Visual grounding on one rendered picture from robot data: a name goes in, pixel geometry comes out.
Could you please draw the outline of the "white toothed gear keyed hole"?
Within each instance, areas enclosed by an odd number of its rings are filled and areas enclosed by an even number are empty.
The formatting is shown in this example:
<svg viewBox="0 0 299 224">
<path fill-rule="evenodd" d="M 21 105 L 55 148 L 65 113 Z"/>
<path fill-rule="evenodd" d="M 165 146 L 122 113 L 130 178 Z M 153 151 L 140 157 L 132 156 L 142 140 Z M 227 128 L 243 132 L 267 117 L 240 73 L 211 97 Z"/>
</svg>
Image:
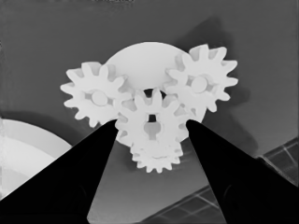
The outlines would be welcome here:
<svg viewBox="0 0 299 224">
<path fill-rule="evenodd" d="M 138 91 L 129 105 L 123 105 L 121 119 L 115 126 L 120 131 L 118 141 L 140 151 L 166 153 L 176 151 L 189 131 L 189 114 L 174 95 L 163 98 L 159 90 L 149 99 Z"/>
</svg>

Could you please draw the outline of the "large thick white disc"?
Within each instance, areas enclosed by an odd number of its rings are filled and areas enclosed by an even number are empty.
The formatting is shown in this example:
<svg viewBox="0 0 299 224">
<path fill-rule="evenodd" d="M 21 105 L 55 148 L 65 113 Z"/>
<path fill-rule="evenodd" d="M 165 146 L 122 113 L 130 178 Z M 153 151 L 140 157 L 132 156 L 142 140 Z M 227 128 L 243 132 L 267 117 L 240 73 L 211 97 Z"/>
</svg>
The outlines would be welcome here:
<svg viewBox="0 0 299 224">
<path fill-rule="evenodd" d="M 0 201 L 70 148 L 55 133 L 23 121 L 0 118 Z"/>
</svg>

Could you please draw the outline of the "small white toothed gear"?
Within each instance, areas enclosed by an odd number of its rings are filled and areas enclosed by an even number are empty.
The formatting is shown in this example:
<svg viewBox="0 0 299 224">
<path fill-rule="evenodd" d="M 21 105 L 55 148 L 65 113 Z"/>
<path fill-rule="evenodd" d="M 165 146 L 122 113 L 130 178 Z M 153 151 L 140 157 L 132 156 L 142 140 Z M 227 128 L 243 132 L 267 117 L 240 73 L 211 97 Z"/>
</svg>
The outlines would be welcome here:
<svg viewBox="0 0 299 224">
<path fill-rule="evenodd" d="M 181 163 L 180 158 L 184 155 L 181 147 L 160 148 L 158 151 L 144 147 L 131 147 L 132 161 L 137 169 L 145 169 L 150 174 L 155 171 L 161 174 L 164 170 L 172 171 L 175 165 Z"/>
</svg>

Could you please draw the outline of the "white round carrier with pins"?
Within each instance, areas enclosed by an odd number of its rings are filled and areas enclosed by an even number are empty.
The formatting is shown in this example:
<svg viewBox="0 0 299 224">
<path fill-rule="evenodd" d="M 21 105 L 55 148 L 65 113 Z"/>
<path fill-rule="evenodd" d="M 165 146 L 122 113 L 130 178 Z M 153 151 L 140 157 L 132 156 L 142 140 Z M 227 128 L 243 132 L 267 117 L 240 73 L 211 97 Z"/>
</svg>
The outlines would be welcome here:
<svg viewBox="0 0 299 224">
<path fill-rule="evenodd" d="M 122 49 L 110 57 L 107 63 L 116 67 L 117 75 L 127 76 L 126 84 L 132 89 L 132 98 L 122 102 L 121 109 L 123 105 L 130 104 L 138 91 L 142 91 L 149 99 L 155 90 L 159 90 L 163 98 L 166 95 L 178 98 L 175 94 L 167 93 L 164 85 L 174 82 L 166 70 L 177 68 L 175 56 L 181 52 L 184 51 L 168 44 L 144 42 Z"/>
</svg>

